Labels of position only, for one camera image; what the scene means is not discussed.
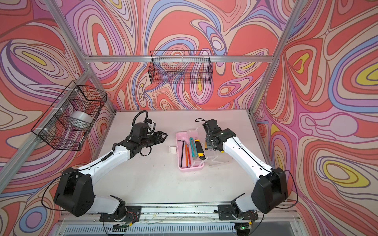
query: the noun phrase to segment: wire mesh basket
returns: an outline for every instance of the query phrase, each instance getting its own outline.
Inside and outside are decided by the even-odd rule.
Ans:
[[[151,51],[148,69],[151,83],[211,84],[209,50]]]
[[[80,151],[106,100],[104,91],[76,85],[39,133],[31,131],[53,149]]]

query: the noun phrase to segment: swirly pink wallpaper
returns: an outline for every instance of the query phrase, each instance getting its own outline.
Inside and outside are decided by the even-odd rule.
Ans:
[[[102,1],[60,5],[84,53],[149,55],[208,49],[272,55],[291,1]],[[246,109],[267,63],[214,63],[211,85],[151,85],[148,63],[93,63],[117,110]]]
[[[213,55],[272,55],[290,0],[59,1],[84,53],[149,55],[176,44]],[[222,70],[223,64],[217,65]]]
[[[248,109],[267,63],[225,63],[210,85],[151,84],[148,63],[92,63],[116,110]]]
[[[0,1],[0,169],[50,104],[83,69],[42,0]],[[105,133],[104,107],[80,152],[37,146],[0,194],[0,235],[47,235],[58,211],[41,206],[47,184],[69,166],[88,163]],[[56,184],[44,198],[53,204]]]
[[[377,35],[377,1],[310,0],[254,110],[310,235],[378,235]]]

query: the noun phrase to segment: duct tape roll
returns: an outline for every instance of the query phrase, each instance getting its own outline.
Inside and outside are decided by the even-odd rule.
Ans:
[[[71,115],[70,123],[79,129],[88,129],[93,121],[93,118],[85,112],[74,111]]]

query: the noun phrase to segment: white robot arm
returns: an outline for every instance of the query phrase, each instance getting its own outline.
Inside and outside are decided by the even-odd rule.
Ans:
[[[135,124],[141,113],[146,113],[143,123]],[[78,169],[68,168],[60,178],[54,203],[75,216],[85,213],[107,213],[116,221],[126,215],[125,202],[115,196],[95,196],[93,186],[119,164],[141,153],[144,147],[165,141],[167,134],[150,128],[148,112],[141,111],[133,120],[133,128],[125,140],[115,143],[113,149],[97,160]],[[207,147],[231,155],[252,177],[255,185],[251,194],[242,194],[231,201],[232,214],[241,217],[247,211],[259,209],[268,213],[288,197],[285,172],[273,169],[249,151],[230,130],[221,130],[212,119],[203,124]]]
[[[146,113],[144,122],[135,124],[142,113]],[[95,196],[93,186],[113,168],[141,153],[142,148],[151,148],[165,141],[167,134],[154,132],[155,124],[153,128],[149,124],[152,124],[152,120],[148,119],[148,112],[139,112],[133,120],[130,134],[123,141],[115,143],[110,152],[78,169],[70,167],[63,171],[54,203],[75,216],[107,213],[113,220],[122,220],[126,215],[125,202],[112,195]]]
[[[206,131],[207,148],[224,151],[232,156],[251,176],[254,189],[231,201],[233,215],[239,217],[250,210],[266,214],[288,198],[285,172],[273,169],[249,151],[230,129],[222,130],[212,119],[202,125]]]

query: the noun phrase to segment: cable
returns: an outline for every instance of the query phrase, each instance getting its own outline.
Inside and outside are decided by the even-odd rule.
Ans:
[[[291,176],[291,178],[293,179],[293,184],[294,184],[294,187],[295,187],[295,192],[297,193],[297,200],[296,200],[295,203],[294,203],[293,205],[291,205],[290,207],[285,207],[285,208],[284,208],[284,207],[276,207],[276,208],[279,208],[279,209],[289,209],[289,208],[295,206],[295,205],[298,203],[298,190],[297,190],[297,185],[295,184],[295,181],[294,181],[294,177],[293,177],[293,175],[290,173],[290,170],[285,170],[285,171],[288,171],[289,174],[290,174],[290,176]]]
[[[79,172],[79,171],[80,171],[80,170],[77,169],[76,171],[68,172],[68,173],[64,173],[64,174],[62,174],[62,175],[56,177],[55,179],[53,179],[53,181],[50,182],[50,184],[47,186],[47,188],[45,189],[45,191],[44,191],[43,194],[42,194],[42,198],[41,198],[41,204],[42,204],[42,206],[44,206],[45,208],[47,208],[47,209],[49,209],[49,210],[53,210],[53,211],[65,211],[65,209],[53,209],[53,208],[49,208],[49,207],[45,206],[44,203],[43,203],[43,198],[45,197],[45,194],[46,194],[48,188],[51,186],[51,184],[52,184],[55,180],[59,179],[59,178],[62,177],[63,175],[66,175],[66,174],[72,174],[72,173]]]
[[[136,114],[136,116],[134,117],[134,119],[133,119],[133,126],[135,125],[135,121],[136,121],[136,119],[138,118],[138,116],[140,116],[140,114],[142,114],[142,113],[145,113],[145,114],[146,114],[146,118],[144,119],[144,123],[147,123],[147,119],[148,119],[148,111],[143,110],[143,111],[138,112],[138,114]]]
[[[148,156],[149,154],[151,154],[151,151],[152,151],[152,147],[150,146],[150,152],[147,155],[143,155],[142,151],[140,151],[139,153],[141,154],[141,156]]]
[[[248,235],[251,235],[251,234],[253,234],[253,232],[255,232],[256,231],[256,229],[260,226],[260,224],[261,224],[261,222],[264,220],[264,213],[262,213],[262,219],[261,219],[261,221],[260,221],[260,223],[256,226],[256,228],[252,231],[252,232],[250,232]]]
[[[201,122],[201,121],[206,122],[206,121],[209,121],[209,120],[205,120],[205,119],[203,119],[203,118],[197,118],[197,119],[195,120],[195,122]]]
[[[104,225],[104,214],[103,214],[103,213],[102,213],[102,226],[104,227],[104,231],[105,231],[106,235],[109,236],[109,235],[108,235],[108,232],[106,232],[106,229],[105,229],[105,225]]]

